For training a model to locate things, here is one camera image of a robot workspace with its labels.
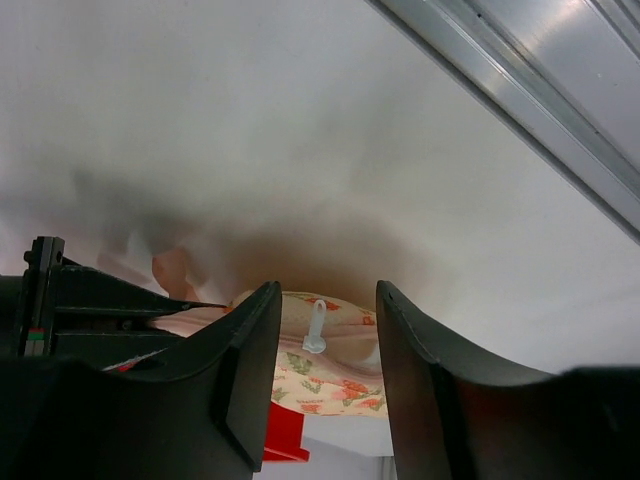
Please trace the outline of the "pink floral laundry bag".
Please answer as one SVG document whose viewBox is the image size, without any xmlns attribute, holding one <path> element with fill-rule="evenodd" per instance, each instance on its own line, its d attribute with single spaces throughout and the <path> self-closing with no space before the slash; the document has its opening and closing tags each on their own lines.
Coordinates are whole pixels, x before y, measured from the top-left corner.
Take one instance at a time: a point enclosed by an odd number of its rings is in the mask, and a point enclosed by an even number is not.
<svg viewBox="0 0 640 480">
<path fill-rule="evenodd" d="M 151 272 L 170 298 L 201 300 L 188 276 L 184 250 L 154 256 Z M 150 325 L 186 338 L 231 313 L 252 293 L 246 290 L 224 307 L 158 317 Z M 320 301 L 326 307 L 320 332 L 326 348 L 312 353 L 303 340 Z M 271 400 L 306 415 L 388 417 L 376 313 L 329 296 L 283 291 Z"/>
</svg>

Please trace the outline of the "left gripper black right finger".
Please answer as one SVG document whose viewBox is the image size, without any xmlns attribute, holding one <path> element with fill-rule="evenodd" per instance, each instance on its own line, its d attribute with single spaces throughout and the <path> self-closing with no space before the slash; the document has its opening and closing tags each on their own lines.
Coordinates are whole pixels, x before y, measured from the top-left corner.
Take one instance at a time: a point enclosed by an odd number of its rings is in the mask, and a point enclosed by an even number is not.
<svg viewBox="0 0 640 480">
<path fill-rule="evenodd" d="M 639 370 L 549 374 L 496 355 L 376 288 L 386 403 L 401 479 L 635 479 Z"/>
</svg>

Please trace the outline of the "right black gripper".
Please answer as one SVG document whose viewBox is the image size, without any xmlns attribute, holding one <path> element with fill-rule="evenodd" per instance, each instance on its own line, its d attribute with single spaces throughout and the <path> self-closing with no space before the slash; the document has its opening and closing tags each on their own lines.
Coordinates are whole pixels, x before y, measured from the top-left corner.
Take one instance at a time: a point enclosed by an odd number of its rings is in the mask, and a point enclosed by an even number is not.
<svg viewBox="0 0 640 480">
<path fill-rule="evenodd" d="M 70 356 L 143 360 L 180 341 L 160 317 L 207 308 L 170 299 L 64 255 L 59 237 L 37 237 L 21 275 L 1 277 L 1 358 Z"/>
</svg>

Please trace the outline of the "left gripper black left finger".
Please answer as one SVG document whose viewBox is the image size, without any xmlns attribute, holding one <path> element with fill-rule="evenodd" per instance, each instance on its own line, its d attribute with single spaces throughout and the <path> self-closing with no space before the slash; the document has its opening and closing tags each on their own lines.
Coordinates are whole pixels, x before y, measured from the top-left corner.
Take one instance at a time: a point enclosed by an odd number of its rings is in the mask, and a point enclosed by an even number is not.
<svg viewBox="0 0 640 480">
<path fill-rule="evenodd" d="M 281 317 L 268 282 L 127 371 L 1 364 L 5 479 L 249 479 L 263 463 Z"/>
</svg>

